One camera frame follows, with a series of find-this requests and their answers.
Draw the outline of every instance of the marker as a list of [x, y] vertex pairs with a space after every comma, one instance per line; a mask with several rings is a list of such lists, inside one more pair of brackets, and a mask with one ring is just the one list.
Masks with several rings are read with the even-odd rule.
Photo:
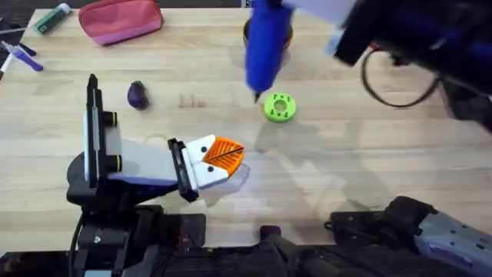
[[20, 59], [21, 61], [25, 62], [26, 64], [30, 65], [32, 69], [34, 69], [37, 72], [43, 71], [43, 66], [38, 64], [31, 56], [26, 53], [22, 47], [20, 46], [13, 46], [8, 44], [7, 42], [2, 41], [2, 46], [5, 48], [10, 54], [12, 54], [14, 57]]
[[51, 32], [60, 22], [62, 22], [71, 13], [70, 7], [61, 3], [56, 8], [53, 8], [47, 15], [39, 19], [34, 24], [34, 29], [42, 35]]

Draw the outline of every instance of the wooden tabletop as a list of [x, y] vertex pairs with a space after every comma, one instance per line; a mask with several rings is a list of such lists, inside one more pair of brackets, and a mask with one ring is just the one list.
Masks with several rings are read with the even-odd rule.
[[[38, 10], [33, 21], [48, 10]], [[188, 204], [178, 193], [151, 202], [169, 212], [207, 215], [207, 245], [250, 245], [275, 224], [297, 243], [331, 242], [333, 211], [383, 209], [397, 195], [436, 206], [492, 232], [492, 135], [447, 116], [439, 95], [392, 109], [363, 90], [360, 68], [324, 54], [333, 27], [296, 12], [294, 40], [272, 92], [295, 97], [292, 122], [274, 124], [244, 83], [244, 9], [165, 9], [164, 28], [101, 47], [77, 12], [49, 37], [29, 29], [22, 41], [43, 72], [14, 60], [0, 81], [0, 252], [67, 249], [80, 214], [68, 203], [66, 170], [82, 151], [82, 113], [90, 73], [122, 135], [162, 145], [215, 134], [245, 145], [233, 178]], [[409, 102], [431, 75], [391, 68], [385, 56], [370, 78], [394, 102]], [[151, 109], [126, 100], [141, 80]]]

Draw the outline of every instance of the black cable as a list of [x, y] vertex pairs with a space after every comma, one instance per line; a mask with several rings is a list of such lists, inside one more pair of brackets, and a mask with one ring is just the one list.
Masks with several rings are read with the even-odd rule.
[[68, 250], [68, 277], [74, 276], [74, 252], [77, 244], [78, 233], [81, 230], [84, 212], [80, 214], [77, 225], [75, 226], [74, 235], [71, 237], [70, 250]]
[[333, 249], [329, 249], [326, 246], [318, 246], [318, 248], [319, 249], [322, 249], [322, 250], [324, 250], [326, 252], [329, 252], [329, 253], [331, 253], [333, 255], [336, 255], [337, 257], [342, 258], [342, 259], [344, 259], [344, 260], [346, 260], [348, 262], [351, 262], [354, 265], [356, 265], [356, 266], [358, 266], [358, 267], [360, 267], [362, 269], [365, 269], [365, 270], [369, 271], [370, 273], [372, 273], [372, 274], [374, 274], [376, 276], [379, 276], [379, 277], [387, 277], [386, 275], [384, 275], [383, 273], [379, 272], [378, 270], [371, 268], [369, 265], [366, 265], [363, 262], [359, 262], [359, 261], [357, 261], [357, 260], [355, 260], [353, 258], [347, 257], [346, 255], [341, 254], [341, 253], [339, 253], [337, 251], [334, 251]]
[[437, 86], [439, 85], [440, 77], [436, 77], [432, 81], [429, 88], [422, 94], [421, 97], [419, 97], [417, 100], [410, 102], [408, 104], [404, 104], [404, 105], [391, 104], [390, 102], [387, 102], [386, 100], [381, 98], [379, 96], [379, 94], [372, 89], [371, 85], [369, 84], [369, 81], [367, 80], [367, 64], [369, 62], [369, 58], [374, 53], [378, 53], [378, 52], [384, 52], [384, 50], [382, 48], [373, 49], [364, 57], [364, 60], [362, 62], [362, 70], [361, 70], [362, 85], [364, 86], [365, 90], [367, 91], [367, 93], [369, 93], [370, 96], [372, 96], [374, 99], [378, 100], [379, 102], [381, 102], [385, 105], [388, 105], [390, 107], [393, 107], [393, 108], [410, 108], [410, 107], [413, 107], [415, 105], [422, 103], [423, 101], [425, 101], [427, 98], [429, 98], [431, 95], [434, 94]]

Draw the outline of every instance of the pink pencil case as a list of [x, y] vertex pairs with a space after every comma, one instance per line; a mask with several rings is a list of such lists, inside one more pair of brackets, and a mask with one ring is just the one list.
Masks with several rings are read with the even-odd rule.
[[159, 30], [164, 22], [155, 0], [102, 0], [82, 8], [78, 20], [100, 45]]

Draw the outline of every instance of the purple marker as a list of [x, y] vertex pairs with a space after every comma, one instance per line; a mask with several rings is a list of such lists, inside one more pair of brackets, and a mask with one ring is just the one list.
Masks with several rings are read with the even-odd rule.
[[31, 56], [26, 53], [20, 46], [13, 46], [8, 44], [7, 42], [2, 42], [2, 44], [3, 48], [5, 48], [10, 54], [30, 65], [35, 71], [43, 71], [43, 66], [38, 64], [33, 58], [31, 58]]

